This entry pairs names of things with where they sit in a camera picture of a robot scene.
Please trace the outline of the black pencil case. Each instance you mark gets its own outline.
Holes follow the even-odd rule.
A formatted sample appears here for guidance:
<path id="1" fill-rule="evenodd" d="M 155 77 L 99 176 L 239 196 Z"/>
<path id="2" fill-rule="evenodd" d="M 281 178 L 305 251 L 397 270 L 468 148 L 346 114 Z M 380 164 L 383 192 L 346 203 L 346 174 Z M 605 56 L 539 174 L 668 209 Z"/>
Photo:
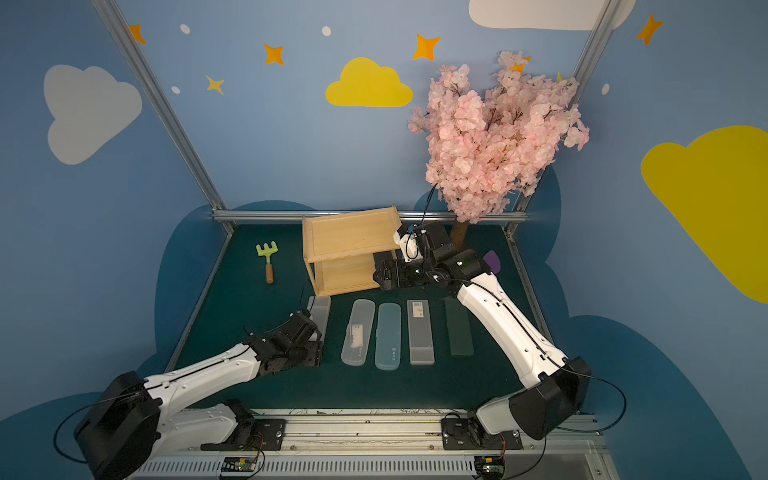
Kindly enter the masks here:
<path id="1" fill-rule="evenodd" d="M 374 254 L 374 263 L 376 270 L 389 269 L 397 260 L 397 255 L 394 251 L 377 252 Z"/>

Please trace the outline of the frosted pencil case with label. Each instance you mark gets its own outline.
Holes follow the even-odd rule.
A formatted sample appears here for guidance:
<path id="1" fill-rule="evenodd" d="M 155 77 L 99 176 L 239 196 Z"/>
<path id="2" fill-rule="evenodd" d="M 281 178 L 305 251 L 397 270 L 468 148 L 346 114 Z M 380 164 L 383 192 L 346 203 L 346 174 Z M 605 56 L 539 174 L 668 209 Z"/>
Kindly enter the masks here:
<path id="1" fill-rule="evenodd" d="M 331 298 L 326 296 L 311 296 L 308 300 L 308 311 L 311 320 L 316 325 L 315 333 L 310 337 L 311 341 L 323 340 L 326 336 L 328 320 L 330 316 Z"/>

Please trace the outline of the clear rounded pencil case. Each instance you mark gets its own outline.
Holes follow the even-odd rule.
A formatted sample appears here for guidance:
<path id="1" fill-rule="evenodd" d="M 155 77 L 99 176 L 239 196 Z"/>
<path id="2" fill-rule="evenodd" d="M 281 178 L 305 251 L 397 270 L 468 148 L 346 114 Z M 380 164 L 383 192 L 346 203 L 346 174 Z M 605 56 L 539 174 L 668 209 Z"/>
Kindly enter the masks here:
<path id="1" fill-rule="evenodd" d="M 341 351 L 341 361 L 348 366 L 362 366 L 366 362 L 370 336 L 376 313 L 372 300 L 353 302 Z"/>

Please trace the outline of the teal pencil case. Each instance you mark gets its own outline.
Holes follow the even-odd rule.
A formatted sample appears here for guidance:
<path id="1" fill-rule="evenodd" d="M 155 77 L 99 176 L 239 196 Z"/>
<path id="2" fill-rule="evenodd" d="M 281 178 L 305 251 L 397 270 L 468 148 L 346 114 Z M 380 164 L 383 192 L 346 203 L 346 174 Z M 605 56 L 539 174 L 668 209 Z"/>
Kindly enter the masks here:
<path id="1" fill-rule="evenodd" d="M 400 365 L 402 341 L 402 311 L 396 303 L 379 306 L 376 328 L 375 366 L 394 371 Z"/>

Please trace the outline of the tall frosted grey pencil case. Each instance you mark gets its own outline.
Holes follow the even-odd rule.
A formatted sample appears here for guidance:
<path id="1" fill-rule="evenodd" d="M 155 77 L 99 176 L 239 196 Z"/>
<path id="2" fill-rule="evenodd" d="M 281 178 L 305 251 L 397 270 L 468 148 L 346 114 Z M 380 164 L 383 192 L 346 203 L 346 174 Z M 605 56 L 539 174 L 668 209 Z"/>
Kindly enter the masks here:
<path id="1" fill-rule="evenodd" d="M 411 365 L 435 363 L 431 316 L 427 300 L 408 300 L 408 343 Z"/>

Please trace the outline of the dark green pencil case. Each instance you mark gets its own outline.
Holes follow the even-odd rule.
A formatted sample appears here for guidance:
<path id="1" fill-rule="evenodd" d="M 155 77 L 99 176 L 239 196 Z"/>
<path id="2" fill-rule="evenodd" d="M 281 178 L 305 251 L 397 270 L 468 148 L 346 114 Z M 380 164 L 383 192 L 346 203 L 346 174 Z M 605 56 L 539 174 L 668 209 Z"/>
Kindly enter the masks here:
<path id="1" fill-rule="evenodd" d="M 449 348 L 453 356 L 473 356 L 469 311 L 455 298 L 444 300 Z"/>

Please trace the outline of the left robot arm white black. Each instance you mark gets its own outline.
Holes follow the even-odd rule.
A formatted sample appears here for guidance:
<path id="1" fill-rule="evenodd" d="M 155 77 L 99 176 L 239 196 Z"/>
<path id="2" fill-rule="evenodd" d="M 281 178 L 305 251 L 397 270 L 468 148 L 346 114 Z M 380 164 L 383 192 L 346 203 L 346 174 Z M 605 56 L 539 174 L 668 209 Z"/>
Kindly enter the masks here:
<path id="1" fill-rule="evenodd" d="M 299 310 L 279 327 L 187 367 L 119 375 L 80 410 L 84 416 L 73 431 L 80 463 L 96 479 L 125 479 L 160 453 L 228 439 L 245 419 L 234 408 L 192 421 L 182 410 L 234 385 L 318 365 L 321 338 L 310 313 Z"/>

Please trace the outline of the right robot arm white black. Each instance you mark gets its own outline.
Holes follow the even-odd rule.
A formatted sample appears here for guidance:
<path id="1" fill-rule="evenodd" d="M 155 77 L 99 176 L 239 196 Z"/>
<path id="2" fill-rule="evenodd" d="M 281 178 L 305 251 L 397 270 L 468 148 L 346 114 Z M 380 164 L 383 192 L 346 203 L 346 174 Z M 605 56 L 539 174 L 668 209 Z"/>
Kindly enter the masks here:
<path id="1" fill-rule="evenodd" d="M 568 357 L 537 330 L 503 289 L 491 267 L 471 248 L 459 249 L 444 224 L 399 227 L 395 252 L 375 257 L 374 281 L 383 291 L 440 290 L 465 307 L 500 347 L 521 387 L 471 410 L 467 430 L 475 442 L 519 430 L 543 440 L 581 411 L 596 377 L 581 357 Z"/>

